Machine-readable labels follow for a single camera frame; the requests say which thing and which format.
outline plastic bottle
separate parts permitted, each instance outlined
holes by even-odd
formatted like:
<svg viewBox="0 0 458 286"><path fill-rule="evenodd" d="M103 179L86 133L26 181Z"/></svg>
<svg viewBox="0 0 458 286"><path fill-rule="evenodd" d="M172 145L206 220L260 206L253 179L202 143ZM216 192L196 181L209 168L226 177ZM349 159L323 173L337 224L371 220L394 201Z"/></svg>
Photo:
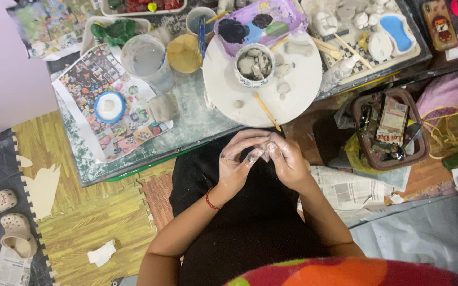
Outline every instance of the plastic bottle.
<svg viewBox="0 0 458 286"><path fill-rule="evenodd" d="M353 55L348 59L336 62L331 68L329 68L323 74L323 78L321 79L321 87L319 88L319 91L327 92L328 90L336 86L342 79L350 76L353 67L359 60L359 55Z"/></svg>

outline cup of clay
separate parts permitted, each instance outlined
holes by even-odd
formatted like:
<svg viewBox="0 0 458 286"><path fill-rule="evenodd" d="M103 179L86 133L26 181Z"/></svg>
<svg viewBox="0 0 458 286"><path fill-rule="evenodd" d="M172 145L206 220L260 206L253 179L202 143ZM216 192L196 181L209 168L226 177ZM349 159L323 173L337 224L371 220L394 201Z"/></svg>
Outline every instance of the cup of clay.
<svg viewBox="0 0 458 286"><path fill-rule="evenodd" d="M275 56L262 44L246 45L235 56L233 72L245 87L261 87L273 77Z"/></svg>
<svg viewBox="0 0 458 286"><path fill-rule="evenodd" d="M118 121L125 113L125 101L117 92L104 92L95 101L95 116L103 123Z"/></svg>
<svg viewBox="0 0 458 286"><path fill-rule="evenodd" d="M192 9L192 11L188 12L187 18L185 20L185 23L187 25L187 33L197 38L197 32L199 31L200 17L205 16L204 17L205 21L208 21L209 19L215 17L216 15L217 13L215 13L215 11L207 7L197 7L197 8ZM206 24L206 30L205 30L206 45L211 41L213 36L215 36L215 31L213 30L213 28L215 27L215 22L216 21Z"/></svg>

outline hand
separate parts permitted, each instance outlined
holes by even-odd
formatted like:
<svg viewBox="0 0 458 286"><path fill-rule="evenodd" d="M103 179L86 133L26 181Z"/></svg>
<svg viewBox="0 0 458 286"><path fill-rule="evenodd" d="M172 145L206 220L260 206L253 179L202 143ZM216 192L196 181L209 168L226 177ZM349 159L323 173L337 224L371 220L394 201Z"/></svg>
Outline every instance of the hand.
<svg viewBox="0 0 458 286"><path fill-rule="evenodd" d="M304 162L298 143L272 133L266 149L275 163L278 179L286 187L301 193L316 183Z"/></svg>
<svg viewBox="0 0 458 286"><path fill-rule="evenodd" d="M238 132L220 153L220 179L210 192L209 200L221 206L233 198L245 185L247 175L254 163L264 154L264 150L254 149L240 163L241 151L270 140L270 131L247 129Z"/></svg>

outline yellow plastic bag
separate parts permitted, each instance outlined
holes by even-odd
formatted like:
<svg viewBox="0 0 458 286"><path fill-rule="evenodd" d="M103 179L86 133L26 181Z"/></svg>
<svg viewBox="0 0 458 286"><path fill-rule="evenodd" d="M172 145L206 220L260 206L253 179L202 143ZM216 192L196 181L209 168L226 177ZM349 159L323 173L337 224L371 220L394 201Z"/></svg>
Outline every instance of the yellow plastic bag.
<svg viewBox="0 0 458 286"><path fill-rule="evenodd" d="M346 143L346 146L344 146L344 151L347 154L347 157L349 159L349 163L351 163L351 166L361 172L365 173L370 173L370 174L378 174L378 173L386 173L389 171L378 171L376 169L373 169L368 163L366 159L360 159L360 142L358 141L358 137L356 136L356 133L349 138L349 140Z"/></svg>

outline phone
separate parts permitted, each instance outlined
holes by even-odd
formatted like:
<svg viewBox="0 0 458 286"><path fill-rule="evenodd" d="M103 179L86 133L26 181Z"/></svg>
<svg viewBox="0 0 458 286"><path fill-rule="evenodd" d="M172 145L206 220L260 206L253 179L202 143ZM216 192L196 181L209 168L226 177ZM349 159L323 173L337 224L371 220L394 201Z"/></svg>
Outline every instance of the phone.
<svg viewBox="0 0 458 286"><path fill-rule="evenodd" d="M434 48L444 51L457 47L458 38L451 24L445 0L426 2L422 8Z"/></svg>

